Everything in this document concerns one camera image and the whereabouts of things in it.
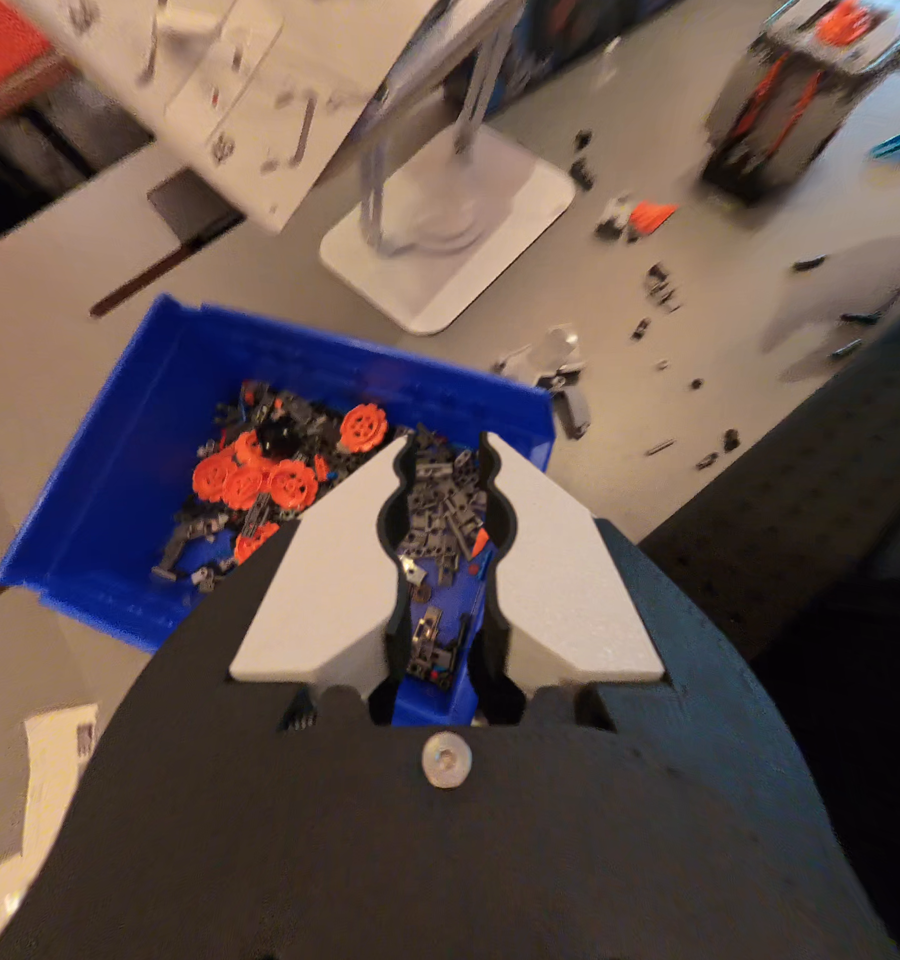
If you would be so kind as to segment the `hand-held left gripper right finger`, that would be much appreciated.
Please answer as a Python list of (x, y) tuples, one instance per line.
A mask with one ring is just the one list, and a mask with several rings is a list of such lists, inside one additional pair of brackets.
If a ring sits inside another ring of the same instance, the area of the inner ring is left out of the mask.
[(653, 683), (665, 666), (596, 517), (503, 437), (480, 438), (488, 674), (520, 690)]

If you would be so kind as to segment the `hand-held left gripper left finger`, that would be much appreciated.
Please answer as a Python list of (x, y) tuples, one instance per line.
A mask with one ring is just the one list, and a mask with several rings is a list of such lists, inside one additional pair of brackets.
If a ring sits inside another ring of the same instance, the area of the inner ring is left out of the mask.
[(232, 679), (367, 697), (403, 678), (409, 588), (396, 546), (408, 531), (413, 436), (396, 438), (306, 510), (231, 661)]

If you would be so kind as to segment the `pile of small building pieces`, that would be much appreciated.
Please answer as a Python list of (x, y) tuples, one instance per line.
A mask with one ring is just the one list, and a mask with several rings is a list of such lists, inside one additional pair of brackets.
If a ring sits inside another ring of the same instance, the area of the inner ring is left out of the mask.
[(476, 450), (424, 424), (392, 424), (384, 408), (347, 411), (245, 379), (216, 405), (215, 433), (196, 451), (192, 490), (149, 575), (159, 584), (209, 594), (267, 540), (297, 521), (389, 441), (416, 442), (408, 532), (396, 548), (414, 617), (408, 677), (453, 690), (476, 618), (474, 599), (451, 613), (451, 589), (464, 573), (483, 577), (489, 560), (486, 495)]

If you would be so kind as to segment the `blue plastic bin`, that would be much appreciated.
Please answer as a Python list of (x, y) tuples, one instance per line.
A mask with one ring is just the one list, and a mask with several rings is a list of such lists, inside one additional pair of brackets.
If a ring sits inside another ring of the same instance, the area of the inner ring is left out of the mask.
[[(388, 347), (217, 307), (157, 298), (120, 357), (0, 565), (0, 584), (154, 654), (202, 596), (221, 598), (250, 557), (208, 594), (157, 583), (150, 569), (191, 492), (196, 451), (216, 405), (259, 379), (307, 402), (347, 411), (381, 405), (391, 424), (423, 424), (479, 454), (499, 434), (544, 470), (554, 442), (541, 391)], [(292, 537), (298, 523), (277, 534)], [(259, 549), (252, 554), (262, 558)], [(395, 726), (469, 726), (478, 696), (467, 655), (482, 621), (484, 579), (460, 574), (451, 614), (476, 601), (463, 666), (449, 693), (408, 677), (386, 709)]]

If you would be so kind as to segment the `grey building block model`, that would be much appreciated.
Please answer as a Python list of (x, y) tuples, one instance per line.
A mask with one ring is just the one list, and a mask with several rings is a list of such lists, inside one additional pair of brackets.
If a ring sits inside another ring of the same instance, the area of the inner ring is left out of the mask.
[(747, 206), (789, 189), (898, 70), (900, 1), (784, 3), (706, 118), (700, 179)]

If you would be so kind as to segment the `heap of grey panel pieces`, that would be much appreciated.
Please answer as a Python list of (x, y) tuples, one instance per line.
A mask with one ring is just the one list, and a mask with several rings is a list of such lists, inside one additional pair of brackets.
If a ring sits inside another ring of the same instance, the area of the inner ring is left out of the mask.
[(579, 384), (585, 366), (578, 333), (564, 324), (552, 327), (537, 342), (500, 356), (490, 370), (548, 393), (567, 435), (580, 440), (591, 425), (590, 406)]

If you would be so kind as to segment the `white paper sheet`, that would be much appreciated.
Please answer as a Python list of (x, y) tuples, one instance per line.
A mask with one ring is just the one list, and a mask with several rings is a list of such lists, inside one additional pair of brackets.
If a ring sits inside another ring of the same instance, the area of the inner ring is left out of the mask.
[(59, 834), (96, 748), (97, 704), (35, 714), (24, 721), (28, 782), (21, 849), (0, 861), (0, 933), (18, 910)]

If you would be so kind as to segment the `grey flat hinge piece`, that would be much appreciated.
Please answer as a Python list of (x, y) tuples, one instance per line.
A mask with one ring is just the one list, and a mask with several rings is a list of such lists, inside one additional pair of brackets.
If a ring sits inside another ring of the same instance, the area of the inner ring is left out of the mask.
[(673, 313), (682, 302), (672, 281), (672, 273), (662, 262), (651, 265), (644, 276), (644, 288), (648, 299), (661, 309)]

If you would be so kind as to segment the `instruction booklet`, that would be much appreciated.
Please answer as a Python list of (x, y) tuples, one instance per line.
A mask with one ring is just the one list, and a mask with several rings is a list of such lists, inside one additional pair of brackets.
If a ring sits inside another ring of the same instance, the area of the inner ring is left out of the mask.
[(432, 1), (21, 1), (247, 219), (280, 232)]

